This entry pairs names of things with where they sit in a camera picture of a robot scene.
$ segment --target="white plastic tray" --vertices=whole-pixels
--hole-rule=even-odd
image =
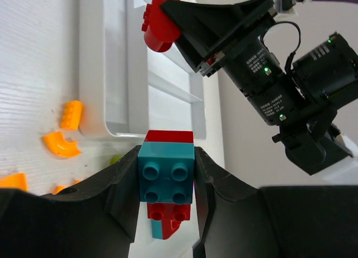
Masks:
[[[143,137],[149,129],[206,138],[204,86],[175,46],[147,49],[140,26],[150,0],[80,0],[81,132]]]

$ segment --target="label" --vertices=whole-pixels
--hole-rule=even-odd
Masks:
[[[313,58],[313,60],[316,61],[324,55],[328,54],[329,52],[329,48],[325,44],[322,44],[319,47],[313,49],[309,54]]]
[[[282,95],[275,97],[273,100],[260,107],[262,112],[267,117],[277,114],[278,112],[282,111],[284,108],[285,106],[282,103]]]
[[[246,61],[246,64],[253,73],[258,72],[267,64],[267,60],[265,59],[265,50],[263,48],[260,49],[260,51]]]

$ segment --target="lego stud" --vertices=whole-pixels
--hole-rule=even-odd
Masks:
[[[146,25],[146,24],[142,24],[142,31],[147,31],[147,29],[148,29],[148,25]]]
[[[177,187],[173,191],[172,201],[174,204],[182,205],[186,202],[186,192],[184,188]]]
[[[151,9],[152,9],[152,5],[148,3],[147,6],[145,7],[146,13],[150,13]]]
[[[154,162],[147,162],[143,167],[143,177],[148,181],[154,181],[159,176],[159,166]]]
[[[164,205],[154,204],[149,217],[155,221],[161,221],[164,218]]]
[[[144,17],[144,24],[149,25],[149,17],[148,16]]]
[[[155,187],[149,187],[144,194],[144,199],[149,204],[154,204],[159,200],[160,192]]]
[[[172,169],[172,178],[175,181],[185,181],[188,178],[188,169],[183,163],[176,163]]]
[[[183,205],[176,205],[173,210],[174,220],[183,222],[186,219],[186,209]]]

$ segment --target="red cylindrical lego piece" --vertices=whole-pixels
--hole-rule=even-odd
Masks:
[[[160,8],[165,1],[167,0],[152,0],[152,4],[147,5],[143,15],[144,41],[149,48],[156,52],[169,50],[173,42],[181,35],[178,27]]]
[[[164,206],[162,204],[153,204],[149,212],[149,218],[155,221],[161,221],[164,218]]]
[[[173,220],[177,222],[183,222],[186,220],[186,207],[184,205],[175,205],[173,209]]]

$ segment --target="red lego brick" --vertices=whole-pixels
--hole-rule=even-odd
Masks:
[[[144,41],[155,52],[165,52],[180,37],[178,27],[167,17],[161,9],[161,4],[167,0],[152,0],[148,4],[144,15],[142,31]]]
[[[150,130],[144,141],[194,143],[194,133],[193,131]]]
[[[174,220],[177,222],[190,220],[190,204],[176,205],[167,203],[147,203],[148,218],[155,221]]]
[[[162,220],[163,239],[167,240],[180,228],[180,222],[172,220]]]

